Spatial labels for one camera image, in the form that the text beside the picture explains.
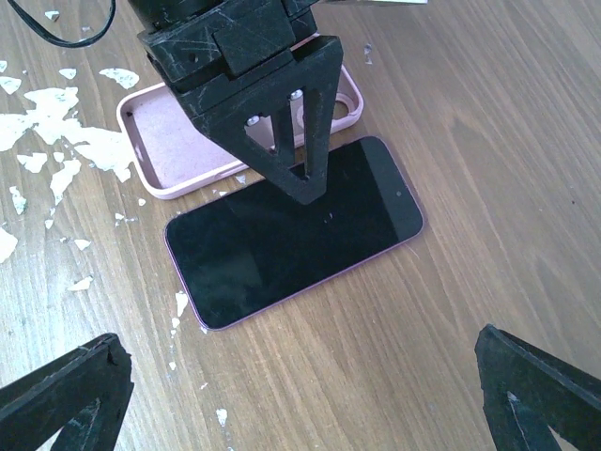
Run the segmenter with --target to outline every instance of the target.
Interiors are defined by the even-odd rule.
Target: pink phone case
[[[344,66],[336,101],[346,107],[348,114],[332,122],[331,133],[352,126],[363,110],[362,95]],[[302,98],[292,101],[291,107],[298,147],[304,144]],[[133,162],[142,183],[159,199],[180,197],[248,167],[198,132],[165,84],[123,99],[116,117],[131,142]],[[268,117],[247,130],[262,146],[273,146]]]

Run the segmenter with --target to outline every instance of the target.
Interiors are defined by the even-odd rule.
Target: screw
[[[290,99],[295,101],[296,99],[300,99],[302,97],[302,89],[297,89],[292,94],[290,94]]]
[[[257,124],[259,120],[259,116],[249,117],[248,119],[246,119],[246,125],[248,127],[253,127],[253,125]]]

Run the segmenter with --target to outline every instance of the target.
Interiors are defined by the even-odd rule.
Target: black phone screen
[[[408,240],[423,223],[388,149],[366,137],[330,152],[327,192],[310,205],[262,180],[178,216],[165,236],[198,316],[222,329]]]

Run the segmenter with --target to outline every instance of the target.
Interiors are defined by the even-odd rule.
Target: wooden table
[[[160,81],[135,39],[141,25],[118,3],[105,39],[65,51],[0,2],[3,75],[23,78],[14,95],[0,91],[0,113],[31,108],[27,91],[78,86],[78,118],[117,130],[129,92],[98,72],[133,70],[136,88]],[[78,39],[82,26],[100,28],[108,3],[56,0],[56,24],[43,6],[26,7]],[[46,230],[60,166],[50,158],[32,174],[16,154],[62,147],[28,132],[0,153],[0,224],[20,240],[0,265],[0,385],[116,332],[136,384],[117,449],[465,451],[494,449],[473,352],[485,324],[601,378],[601,4],[433,1],[315,14],[322,33],[342,38],[366,102],[334,142],[374,134],[389,144],[424,208],[424,233],[224,332],[204,334],[188,307],[172,337],[181,286],[163,228],[212,189],[241,185],[165,202],[137,176],[121,183],[79,157],[82,172]],[[22,216],[12,185],[29,199]],[[115,227],[116,212],[139,221]],[[92,245],[82,252],[62,237]],[[66,290],[89,274],[89,290]]]

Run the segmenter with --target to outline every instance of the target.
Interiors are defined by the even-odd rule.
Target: white paint flake
[[[188,295],[183,291],[179,291],[176,293],[176,302],[177,302],[177,317],[181,317],[181,314],[184,313],[184,308],[188,305]]]
[[[17,92],[17,89],[21,87],[21,79],[12,77],[0,77],[0,87],[2,87],[10,96]]]
[[[67,80],[72,80],[77,75],[77,69],[61,69],[58,73],[60,73]]]
[[[49,21],[56,22],[60,17],[60,12],[58,11],[46,11],[44,12],[44,16],[48,18]]]
[[[0,115],[0,152],[12,148],[32,125],[30,116]]]
[[[0,227],[0,263],[7,261],[12,253],[15,252],[18,242],[19,240]]]
[[[84,291],[84,290],[90,288],[90,285],[92,284],[93,280],[94,280],[94,277],[92,277],[91,275],[88,275],[86,278],[80,280],[75,285],[72,285],[69,288],[67,288],[67,290],[68,291]]]
[[[90,246],[90,244],[92,243],[91,241],[88,241],[88,240],[74,240],[73,242],[75,243],[75,245],[78,247],[78,249],[80,251],[87,249]]]
[[[53,179],[50,182],[50,189],[54,193],[54,204],[58,205],[63,200],[63,193],[73,182],[73,177],[79,174],[82,164],[78,160],[68,160],[65,162],[65,167],[53,174]]]
[[[73,143],[75,150],[98,169],[112,170],[121,182],[131,177],[128,166],[133,162],[133,152],[123,133],[96,127],[67,127],[63,134]]]
[[[80,130],[82,124],[77,119],[63,119],[78,102],[77,87],[60,89],[49,87],[24,94],[25,98],[36,104],[35,110],[27,110],[34,131],[48,145],[54,144],[71,130]]]
[[[8,188],[10,193],[12,194],[12,205],[15,206],[15,210],[17,214],[23,214],[25,209],[27,208],[27,199],[25,199],[16,186],[11,186]]]
[[[28,171],[39,174],[43,165],[48,161],[48,155],[41,152],[34,152],[31,157],[28,155],[17,155],[17,160]]]
[[[222,425],[222,428],[225,428],[225,422],[227,421],[227,410],[217,409],[215,413],[217,413],[217,419],[219,420],[219,424]]]
[[[104,75],[112,80],[115,80],[117,83],[122,85],[125,89],[130,89],[134,87],[139,81],[140,77],[137,73],[132,72],[131,70],[126,69],[103,69],[99,72],[100,75]]]

